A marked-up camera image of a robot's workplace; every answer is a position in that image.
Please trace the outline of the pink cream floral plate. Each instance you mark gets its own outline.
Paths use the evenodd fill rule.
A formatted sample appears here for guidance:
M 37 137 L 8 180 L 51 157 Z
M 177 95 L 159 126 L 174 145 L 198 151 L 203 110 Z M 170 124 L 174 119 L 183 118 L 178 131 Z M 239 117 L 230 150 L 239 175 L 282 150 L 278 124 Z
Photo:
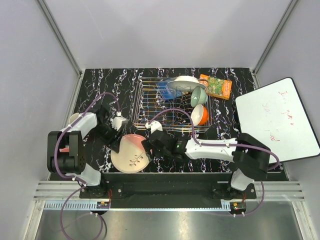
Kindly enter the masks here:
M 124 135 L 119 143 L 119 152 L 110 152 L 113 166 L 126 174 L 144 170 L 150 162 L 142 145 L 144 140 L 146 138 L 138 134 Z

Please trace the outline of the metal wire dish rack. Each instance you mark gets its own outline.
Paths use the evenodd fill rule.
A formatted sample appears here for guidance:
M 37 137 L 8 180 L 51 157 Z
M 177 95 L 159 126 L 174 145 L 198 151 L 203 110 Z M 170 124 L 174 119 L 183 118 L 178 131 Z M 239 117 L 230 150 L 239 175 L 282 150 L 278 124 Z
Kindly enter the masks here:
M 190 132 L 192 130 L 190 119 L 182 112 L 188 115 L 192 114 L 190 91 L 181 91 L 183 96 L 165 101 L 160 92 L 156 89 L 156 83 L 166 80 L 173 81 L 175 77 L 140 77 L 137 81 L 134 95 L 134 102 L 131 114 L 133 125 L 140 130 L 144 130 L 145 124 L 150 122 L 153 117 L 163 110 L 171 109 L 156 118 L 162 124 L 162 127 L 168 131 Z

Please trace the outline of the orange mug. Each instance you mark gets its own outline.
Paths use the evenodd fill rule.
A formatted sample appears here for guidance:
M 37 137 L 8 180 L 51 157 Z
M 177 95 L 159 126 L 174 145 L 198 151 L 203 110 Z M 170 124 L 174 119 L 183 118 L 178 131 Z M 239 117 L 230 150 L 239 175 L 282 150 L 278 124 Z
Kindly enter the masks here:
M 73 127 L 77 124 L 77 122 L 79 122 L 82 118 L 82 115 L 77 112 L 77 113 L 74 113 L 73 115 L 70 116 L 69 120 L 68 120 L 68 123 L 69 123 L 69 126 L 70 127 Z

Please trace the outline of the orange bowl white inside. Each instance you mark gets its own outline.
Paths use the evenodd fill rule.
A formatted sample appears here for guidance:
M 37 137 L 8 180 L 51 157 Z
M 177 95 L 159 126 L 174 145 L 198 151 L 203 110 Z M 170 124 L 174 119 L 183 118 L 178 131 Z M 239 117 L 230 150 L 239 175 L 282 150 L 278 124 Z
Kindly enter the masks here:
M 191 113 L 194 126 L 203 126 L 209 120 L 209 112 L 204 105 L 197 105 Z

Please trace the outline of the green ceramic bowl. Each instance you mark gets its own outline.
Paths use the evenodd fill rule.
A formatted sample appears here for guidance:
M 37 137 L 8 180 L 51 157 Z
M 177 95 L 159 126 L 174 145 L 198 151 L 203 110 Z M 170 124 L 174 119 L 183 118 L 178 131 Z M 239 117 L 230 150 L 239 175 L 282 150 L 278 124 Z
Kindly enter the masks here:
M 206 91 L 202 87 L 197 86 L 191 94 L 191 98 L 190 98 L 191 106 L 194 108 L 197 105 L 204 105 L 207 101 L 208 101 L 208 95 Z

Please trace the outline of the white paper plate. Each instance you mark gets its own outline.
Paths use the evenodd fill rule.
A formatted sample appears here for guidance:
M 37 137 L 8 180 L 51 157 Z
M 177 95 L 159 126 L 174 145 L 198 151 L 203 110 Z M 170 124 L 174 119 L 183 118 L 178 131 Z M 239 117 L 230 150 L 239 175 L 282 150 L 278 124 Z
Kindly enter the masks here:
M 206 86 L 193 76 L 178 76 L 174 80 L 167 83 L 167 86 L 173 90 L 182 92 L 192 92 L 196 87 L 200 87 L 203 90 Z

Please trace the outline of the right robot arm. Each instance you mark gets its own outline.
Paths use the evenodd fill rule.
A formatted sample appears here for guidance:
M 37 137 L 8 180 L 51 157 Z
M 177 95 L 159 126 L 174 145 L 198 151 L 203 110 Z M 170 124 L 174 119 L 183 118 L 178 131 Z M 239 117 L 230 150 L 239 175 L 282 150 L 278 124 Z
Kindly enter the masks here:
M 167 158 L 177 161 L 216 159 L 233 163 L 236 170 L 227 185 L 228 195 L 239 198 L 254 181 L 267 179 L 270 148 L 247 133 L 225 140 L 176 138 L 155 130 L 141 142 L 150 161 Z

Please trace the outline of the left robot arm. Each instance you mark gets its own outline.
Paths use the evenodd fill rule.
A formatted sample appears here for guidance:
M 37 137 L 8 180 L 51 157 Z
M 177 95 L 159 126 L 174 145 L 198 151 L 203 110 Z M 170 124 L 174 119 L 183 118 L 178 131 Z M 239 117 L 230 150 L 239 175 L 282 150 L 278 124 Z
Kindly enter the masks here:
M 75 113 L 67 127 L 51 131 L 47 137 L 48 171 L 90 187 L 97 198 L 108 193 L 108 186 L 102 182 L 102 174 L 87 163 L 83 139 L 89 133 L 96 134 L 104 145 L 118 153 L 128 120 L 119 111 L 113 119 L 108 118 L 109 112 L 103 106 L 96 111 Z

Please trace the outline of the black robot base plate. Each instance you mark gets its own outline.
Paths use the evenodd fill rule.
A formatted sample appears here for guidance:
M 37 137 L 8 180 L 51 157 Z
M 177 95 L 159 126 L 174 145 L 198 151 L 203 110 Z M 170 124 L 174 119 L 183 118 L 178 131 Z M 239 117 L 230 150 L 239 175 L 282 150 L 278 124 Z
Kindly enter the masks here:
M 231 173 L 104 173 L 99 186 L 81 190 L 81 199 L 111 197 L 114 209 L 217 208 L 220 200 L 257 197 L 251 183 L 231 188 Z

